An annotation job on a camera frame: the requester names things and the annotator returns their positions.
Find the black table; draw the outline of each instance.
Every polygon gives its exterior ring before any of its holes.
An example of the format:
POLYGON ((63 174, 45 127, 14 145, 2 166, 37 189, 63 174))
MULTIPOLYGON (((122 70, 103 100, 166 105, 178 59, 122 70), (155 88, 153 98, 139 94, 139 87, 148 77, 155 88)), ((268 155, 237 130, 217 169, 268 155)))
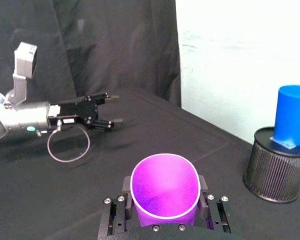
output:
MULTIPOLYGON (((0 140, 0 240, 96 239, 102 200, 118 196, 124 177, 157 153, 189 159, 211 193, 227 195, 245 239, 300 240, 300 196, 275 204, 245 187, 250 144, 140 89, 110 94, 120 100, 102 105, 100 115, 124 124, 111 133, 91 132, 82 161, 53 160, 47 136, 0 140)), ((73 139, 67 147, 82 146, 73 139)))

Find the black curtain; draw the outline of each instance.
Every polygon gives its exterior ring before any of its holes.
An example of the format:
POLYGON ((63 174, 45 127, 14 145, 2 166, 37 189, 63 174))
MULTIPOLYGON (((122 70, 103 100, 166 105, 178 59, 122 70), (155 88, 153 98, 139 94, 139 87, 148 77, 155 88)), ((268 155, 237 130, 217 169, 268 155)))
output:
POLYGON ((27 101, 139 87, 180 106, 175 0, 0 0, 0 92, 14 50, 38 46, 27 101))

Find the black mesh container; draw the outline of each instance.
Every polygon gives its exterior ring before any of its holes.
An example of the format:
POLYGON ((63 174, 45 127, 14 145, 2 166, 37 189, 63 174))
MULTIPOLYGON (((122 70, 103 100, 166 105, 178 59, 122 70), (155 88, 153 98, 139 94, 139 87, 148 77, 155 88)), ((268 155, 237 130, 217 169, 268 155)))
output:
POLYGON ((300 146, 287 149, 271 140, 273 127, 254 134, 247 171, 246 187, 258 197, 274 203, 290 203, 299 196, 300 146))

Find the white backdrop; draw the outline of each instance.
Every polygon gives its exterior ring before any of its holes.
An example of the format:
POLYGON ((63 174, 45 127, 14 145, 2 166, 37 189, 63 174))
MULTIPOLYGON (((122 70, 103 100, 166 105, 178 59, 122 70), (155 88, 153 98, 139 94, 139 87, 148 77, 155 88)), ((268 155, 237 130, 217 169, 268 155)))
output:
POLYGON ((176 0, 182 108, 253 143, 300 84, 300 0, 176 0))

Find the purple cup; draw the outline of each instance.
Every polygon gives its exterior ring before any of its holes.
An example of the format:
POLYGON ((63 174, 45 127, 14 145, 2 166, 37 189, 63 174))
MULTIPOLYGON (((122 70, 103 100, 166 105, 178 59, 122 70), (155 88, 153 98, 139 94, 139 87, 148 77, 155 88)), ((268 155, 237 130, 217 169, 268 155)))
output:
POLYGON ((193 164, 182 156, 148 156, 134 168, 130 189, 140 225, 193 225, 200 181, 193 164))

